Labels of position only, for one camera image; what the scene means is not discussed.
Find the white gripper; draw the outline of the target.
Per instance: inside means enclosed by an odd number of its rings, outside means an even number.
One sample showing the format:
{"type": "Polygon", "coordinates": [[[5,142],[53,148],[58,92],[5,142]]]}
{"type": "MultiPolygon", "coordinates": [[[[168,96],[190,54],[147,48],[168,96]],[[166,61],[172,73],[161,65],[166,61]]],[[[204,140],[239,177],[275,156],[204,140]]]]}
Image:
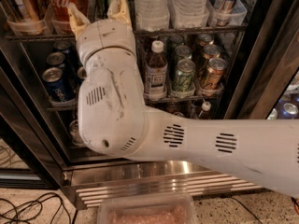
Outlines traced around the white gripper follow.
{"type": "Polygon", "coordinates": [[[112,0],[107,16],[110,20],[94,23],[78,10],[74,3],[67,7],[69,25],[77,40],[77,52],[82,63],[102,49],[124,49],[135,54],[135,36],[126,0],[112,0]]]}

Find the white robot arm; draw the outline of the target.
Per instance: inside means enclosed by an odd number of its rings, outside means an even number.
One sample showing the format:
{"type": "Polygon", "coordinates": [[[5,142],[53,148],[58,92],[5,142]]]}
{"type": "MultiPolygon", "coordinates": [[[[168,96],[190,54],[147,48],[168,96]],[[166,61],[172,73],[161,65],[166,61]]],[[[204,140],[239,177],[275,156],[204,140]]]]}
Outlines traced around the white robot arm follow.
{"type": "Polygon", "coordinates": [[[87,72],[78,130],[89,149],[134,161],[189,161],[299,197],[299,120],[186,119],[147,106],[131,26],[90,22],[75,4],[68,14],[87,72]]]}

